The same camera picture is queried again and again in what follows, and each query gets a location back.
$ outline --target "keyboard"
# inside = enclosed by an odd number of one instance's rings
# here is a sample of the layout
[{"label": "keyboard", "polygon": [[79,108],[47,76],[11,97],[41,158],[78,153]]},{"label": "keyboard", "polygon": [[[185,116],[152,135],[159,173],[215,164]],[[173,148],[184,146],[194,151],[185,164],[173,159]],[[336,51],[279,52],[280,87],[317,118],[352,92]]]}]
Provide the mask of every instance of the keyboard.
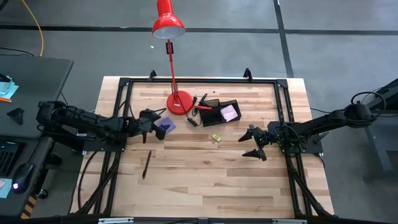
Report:
[{"label": "keyboard", "polygon": [[0,141],[0,176],[8,176],[17,161],[24,143]]}]

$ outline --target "lamp base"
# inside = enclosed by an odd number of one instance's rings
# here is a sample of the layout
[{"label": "lamp base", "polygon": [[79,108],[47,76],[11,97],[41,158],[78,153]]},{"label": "lamp base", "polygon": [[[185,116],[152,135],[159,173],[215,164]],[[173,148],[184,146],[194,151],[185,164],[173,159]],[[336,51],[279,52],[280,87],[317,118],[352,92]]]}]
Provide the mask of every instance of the lamp base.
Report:
[{"label": "lamp base", "polygon": [[179,96],[177,100],[174,100],[173,94],[170,94],[167,98],[167,109],[169,109],[172,114],[185,115],[193,108],[192,96],[188,92],[181,90],[177,91],[177,95]]}]

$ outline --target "small yellow block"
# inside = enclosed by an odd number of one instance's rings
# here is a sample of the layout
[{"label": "small yellow block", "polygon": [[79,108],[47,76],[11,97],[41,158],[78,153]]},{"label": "small yellow block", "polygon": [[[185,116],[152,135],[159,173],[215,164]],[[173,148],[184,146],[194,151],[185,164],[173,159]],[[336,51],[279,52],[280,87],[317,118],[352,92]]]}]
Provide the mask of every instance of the small yellow block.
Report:
[{"label": "small yellow block", "polygon": [[218,136],[218,134],[214,134],[211,137],[213,137],[213,139],[215,139],[216,141],[221,141],[221,138]]}]

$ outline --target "pink sticky note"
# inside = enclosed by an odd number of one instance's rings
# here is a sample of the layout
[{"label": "pink sticky note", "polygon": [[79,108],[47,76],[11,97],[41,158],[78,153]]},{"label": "pink sticky note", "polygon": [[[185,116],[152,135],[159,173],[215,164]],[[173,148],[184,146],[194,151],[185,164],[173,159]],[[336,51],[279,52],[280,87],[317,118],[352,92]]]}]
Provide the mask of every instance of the pink sticky note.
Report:
[{"label": "pink sticky note", "polygon": [[232,119],[238,117],[238,114],[232,105],[229,105],[221,109],[221,114],[223,115],[226,122],[231,121]]}]

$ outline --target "lamp shade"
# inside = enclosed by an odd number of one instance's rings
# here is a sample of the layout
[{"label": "lamp shade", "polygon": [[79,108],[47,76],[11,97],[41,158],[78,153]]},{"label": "lamp shade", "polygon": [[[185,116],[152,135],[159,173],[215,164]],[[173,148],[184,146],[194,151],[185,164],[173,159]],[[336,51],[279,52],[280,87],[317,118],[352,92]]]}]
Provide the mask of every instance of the lamp shade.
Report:
[{"label": "lamp shade", "polygon": [[185,33],[185,26],[181,20],[174,15],[171,0],[158,0],[157,12],[159,18],[152,28],[152,35],[156,39],[174,39]]}]

